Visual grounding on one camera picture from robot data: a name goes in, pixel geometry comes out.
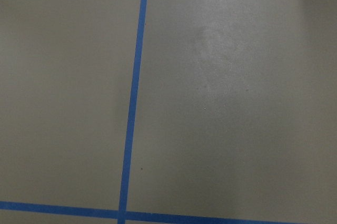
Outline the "brown paper table cover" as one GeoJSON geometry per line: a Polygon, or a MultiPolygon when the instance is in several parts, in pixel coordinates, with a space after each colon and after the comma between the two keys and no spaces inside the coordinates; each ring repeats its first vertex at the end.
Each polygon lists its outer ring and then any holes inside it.
{"type": "Polygon", "coordinates": [[[1,0],[1,223],[336,223],[336,0],[1,0]]]}

